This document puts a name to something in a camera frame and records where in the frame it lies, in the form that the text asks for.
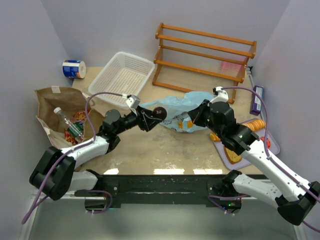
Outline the dark round fruit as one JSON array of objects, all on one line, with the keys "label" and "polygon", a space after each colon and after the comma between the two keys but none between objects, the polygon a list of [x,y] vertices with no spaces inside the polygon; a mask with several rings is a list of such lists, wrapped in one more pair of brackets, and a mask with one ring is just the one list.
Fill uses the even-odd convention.
[{"label": "dark round fruit", "polygon": [[161,120],[165,120],[166,117],[167,117],[167,111],[165,108],[161,107],[161,106],[158,106],[156,108],[153,109],[152,111],[152,116],[154,118],[158,118],[158,119],[161,119]]}]

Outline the orange food piece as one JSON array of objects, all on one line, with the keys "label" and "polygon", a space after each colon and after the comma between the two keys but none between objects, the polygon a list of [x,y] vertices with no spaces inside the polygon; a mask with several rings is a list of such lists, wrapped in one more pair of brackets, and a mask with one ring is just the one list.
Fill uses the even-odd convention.
[{"label": "orange food piece", "polygon": [[184,121],[178,121],[178,128],[179,129],[190,129],[193,127],[193,122],[191,120],[184,120]]}]

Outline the light blue plastic bag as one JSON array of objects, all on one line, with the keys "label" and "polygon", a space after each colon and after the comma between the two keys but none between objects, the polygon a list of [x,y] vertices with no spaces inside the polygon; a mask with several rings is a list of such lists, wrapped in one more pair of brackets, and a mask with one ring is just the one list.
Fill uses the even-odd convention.
[{"label": "light blue plastic bag", "polygon": [[205,130],[206,127],[193,125],[192,128],[179,129],[178,121],[191,121],[188,111],[197,108],[203,100],[211,100],[214,97],[212,93],[205,91],[187,92],[184,97],[167,96],[162,99],[143,103],[143,108],[153,110],[156,107],[163,107],[167,111],[166,119],[160,124],[166,128],[177,132],[193,133],[195,131]]}]

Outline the clear water bottle green label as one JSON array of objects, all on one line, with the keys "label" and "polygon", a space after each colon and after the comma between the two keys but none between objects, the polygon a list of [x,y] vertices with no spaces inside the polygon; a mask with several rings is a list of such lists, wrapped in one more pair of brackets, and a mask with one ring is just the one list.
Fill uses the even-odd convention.
[{"label": "clear water bottle green label", "polygon": [[84,123],[66,114],[60,107],[56,107],[53,112],[60,118],[64,129],[74,138],[77,143],[84,140]]}]

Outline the brown paper grocery bag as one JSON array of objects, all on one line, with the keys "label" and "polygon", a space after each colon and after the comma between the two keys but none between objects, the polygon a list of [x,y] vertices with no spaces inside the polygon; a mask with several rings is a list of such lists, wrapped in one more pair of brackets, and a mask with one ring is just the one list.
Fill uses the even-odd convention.
[{"label": "brown paper grocery bag", "polygon": [[35,93],[38,101],[36,118],[54,147],[77,145],[98,132],[104,117],[87,104],[87,97],[80,90],[52,86]]}]

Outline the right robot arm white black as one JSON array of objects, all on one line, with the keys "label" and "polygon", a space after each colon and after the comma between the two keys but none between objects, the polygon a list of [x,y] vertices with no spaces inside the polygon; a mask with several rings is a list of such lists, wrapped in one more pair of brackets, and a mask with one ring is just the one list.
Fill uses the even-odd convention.
[{"label": "right robot arm white black", "polygon": [[304,221],[319,201],[319,182],[309,182],[271,153],[255,132],[236,122],[228,103],[204,100],[188,115],[196,126],[209,128],[227,149],[256,166],[272,183],[268,185],[234,171],[229,183],[237,193],[275,207],[292,225],[299,226]]}]

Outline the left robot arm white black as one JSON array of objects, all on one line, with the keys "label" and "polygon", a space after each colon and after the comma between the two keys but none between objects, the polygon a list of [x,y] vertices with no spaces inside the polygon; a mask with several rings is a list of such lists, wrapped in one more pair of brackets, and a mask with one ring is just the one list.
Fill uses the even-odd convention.
[{"label": "left robot arm white black", "polygon": [[75,172],[78,166],[113,151],[120,142],[119,134],[126,130],[139,127],[149,132],[166,117],[163,107],[149,110],[138,106],[124,116],[111,109],[93,138],[67,148],[49,147],[33,170],[29,183],[54,201],[70,191],[92,190],[98,175],[92,171]]}]

